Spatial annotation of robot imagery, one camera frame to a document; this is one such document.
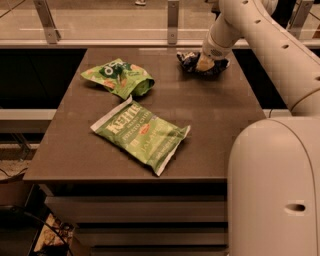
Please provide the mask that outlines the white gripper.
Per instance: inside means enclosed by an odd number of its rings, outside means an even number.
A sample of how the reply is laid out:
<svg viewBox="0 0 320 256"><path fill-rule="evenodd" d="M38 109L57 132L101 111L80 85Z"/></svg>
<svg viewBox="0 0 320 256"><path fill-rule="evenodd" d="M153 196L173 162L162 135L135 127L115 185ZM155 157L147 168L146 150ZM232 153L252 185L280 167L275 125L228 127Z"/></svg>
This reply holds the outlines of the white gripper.
<svg viewBox="0 0 320 256"><path fill-rule="evenodd" d="M224 59L238 40L239 35L236 33L209 31L203 41L202 53L199 55L196 70L205 72L213 68L214 60Z"/></svg>

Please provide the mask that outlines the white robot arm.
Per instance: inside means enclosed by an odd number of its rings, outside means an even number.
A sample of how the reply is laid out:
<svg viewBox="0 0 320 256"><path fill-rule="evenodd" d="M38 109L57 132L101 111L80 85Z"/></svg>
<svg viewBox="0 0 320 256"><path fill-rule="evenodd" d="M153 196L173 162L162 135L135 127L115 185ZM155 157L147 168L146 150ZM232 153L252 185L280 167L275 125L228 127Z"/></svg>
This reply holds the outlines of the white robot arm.
<svg viewBox="0 0 320 256"><path fill-rule="evenodd" d="M289 113L236 138L228 164L228 256L320 255L318 57L270 16L276 0L219 0L201 69L245 39Z"/></svg>

